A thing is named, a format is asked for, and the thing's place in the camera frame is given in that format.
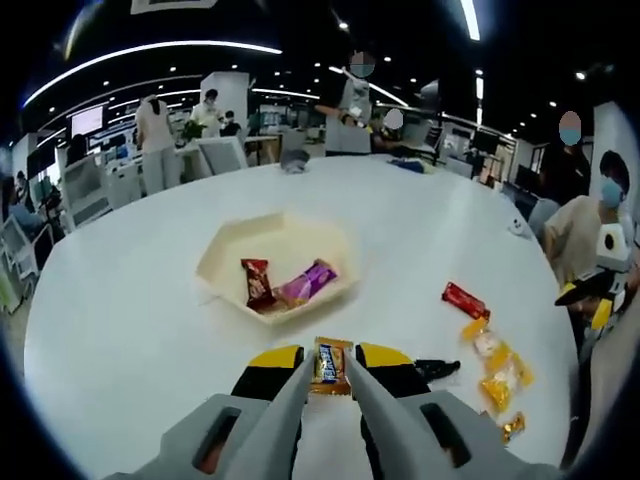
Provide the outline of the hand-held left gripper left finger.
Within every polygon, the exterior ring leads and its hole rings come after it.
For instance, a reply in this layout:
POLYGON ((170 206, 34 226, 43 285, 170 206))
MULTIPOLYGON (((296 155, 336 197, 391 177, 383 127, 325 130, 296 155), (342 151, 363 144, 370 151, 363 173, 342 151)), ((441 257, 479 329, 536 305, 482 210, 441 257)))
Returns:
POLYGON ((232 392, 215 394, 164 433, 151 479, 290 479, 304 407, 304 348, 252 359, 232 392))

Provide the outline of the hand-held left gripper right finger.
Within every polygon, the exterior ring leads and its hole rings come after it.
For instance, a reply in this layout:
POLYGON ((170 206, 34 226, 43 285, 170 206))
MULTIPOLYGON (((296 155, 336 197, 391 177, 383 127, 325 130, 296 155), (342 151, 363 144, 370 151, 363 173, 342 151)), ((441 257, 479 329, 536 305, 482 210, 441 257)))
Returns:
POLYGON ((432 392, 404 353, 355 347, 355 400, 376 479, 503 479, 497 425, 455 395, 432 392))

